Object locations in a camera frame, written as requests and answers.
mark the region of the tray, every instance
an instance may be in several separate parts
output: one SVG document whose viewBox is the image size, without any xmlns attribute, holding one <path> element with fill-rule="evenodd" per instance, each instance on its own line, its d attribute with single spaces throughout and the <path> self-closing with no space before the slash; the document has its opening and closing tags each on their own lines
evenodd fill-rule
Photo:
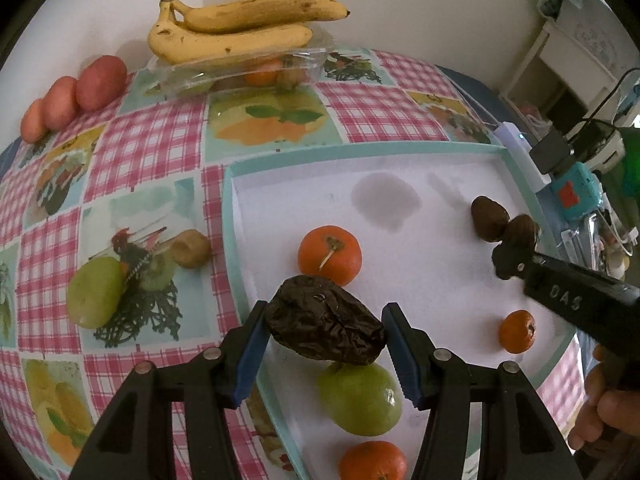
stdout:
<svg viewBox="0 0 640 480">
<path fill-rule="evenodd" d="M 494 245 L 477 238 L 471 222 L 469 206 L 480 194 L 503 204 L 511 217 L 528 212 L 542 226 L 539 250 L 556 256 L 535 194 L 502 147 L 374 142 L 277 153 L 229 166 L 223 240 L 240 318 L 299 273 L 296 254 L 306 232 L 335 224 L 352 232 L 363 251 L 362 270 L 346 289 L 377 317 L 386 303 L 398 302 L 412 326 L 467 362 L 495 367 L 513 359 L 498 345 L 497 329 L 513 310 L 529 310 L 538 326 L 536 343 L 514 359 L 540 386 L 574 329 L 526 298 L 519 280 L 495 277 Z M 377 362 L 394 374 L 386 349 Z M 324 415 L 316 377 L 327 364 L 272 340 L 258 375 L 265 405 L 302 480 L 338 479 L 344 451 L 368 440 Z M 400 422 L 376 440 L 399 446 L 412 470 L 427 419 L 428 412 L 404 399 Z M 478 455 L 479 421 L 474 405 L 468 456 Z"/>
</svg>

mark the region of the bunch of bananas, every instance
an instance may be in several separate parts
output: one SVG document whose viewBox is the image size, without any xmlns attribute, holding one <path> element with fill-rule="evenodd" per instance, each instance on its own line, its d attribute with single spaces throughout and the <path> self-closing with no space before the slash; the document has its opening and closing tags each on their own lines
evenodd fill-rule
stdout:
<svg viewBox="0 0 640 480">
<path fill-rule="evenodd" d="M 176 18 L 176 10 L 183 20 Z M 160 0 L 160 15 L 147 41 L 153 53 L 170 64 L 199 59 L 226 64 L 259 52 L 305 46 L 313 32 L 304 22 L 348 15 L 336 0 L 238 0 L 201 8 Z"/>
</svg>

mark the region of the clear plastic bag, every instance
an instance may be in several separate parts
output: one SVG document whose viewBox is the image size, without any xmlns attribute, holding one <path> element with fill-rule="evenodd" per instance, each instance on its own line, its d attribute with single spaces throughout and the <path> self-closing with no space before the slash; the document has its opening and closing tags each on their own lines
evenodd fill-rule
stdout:
<svg viewBox="0 0 640 480">
<path fill-rule="evenodd" d="M 308 45 L 285 52 L 255 52 L 225 59 L 201 59 L 170 65 L 153 57 L 147 69 L 157 82 L 148 91 L 167 96 L 184 96 L 251 87 L 291 89 L 317 81 L 334 39 L 323 28 L 310 24 L 313 36 Z"/>
</svg>

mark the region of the green fruit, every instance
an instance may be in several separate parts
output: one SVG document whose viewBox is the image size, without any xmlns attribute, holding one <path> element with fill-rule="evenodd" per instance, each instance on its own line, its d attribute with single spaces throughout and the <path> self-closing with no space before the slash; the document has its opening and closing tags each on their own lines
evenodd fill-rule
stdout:
<svg viewBox="0 0 640 480">
<path fill-rule="evenodd" d="M 140 276 L 140 287 L 147 292 L 165 290 L 174 278 L 176 263 L 171 251 L 154 254 Z"/>
<path fill-rule="evenodd" d="M 331 420 L 359 436 L 379 436 L 402 415 L 396 381 L 382 366 L 333 363 L 318 378 L 320 399 Z"/>
<path fill-rule="evenodd" d="M 85 263 L 66 290 L 66 312 L 82 328 L 95 329 L 113 316 L 124 291 L 120 263 L 110 256 Z"/>
</svg>

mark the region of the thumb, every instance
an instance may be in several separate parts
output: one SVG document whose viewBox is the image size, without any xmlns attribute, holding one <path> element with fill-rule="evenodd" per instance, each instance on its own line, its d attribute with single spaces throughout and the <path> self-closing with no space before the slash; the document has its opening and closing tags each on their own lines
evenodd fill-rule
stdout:
<svg viewBox="0 0 640 480">
<path fill-rule="evenodd" d="M 604 393 L 598 403 L 598 415 L 605 424 L 630 435 L 640 436 L 640 393 Z"/>
</svg>

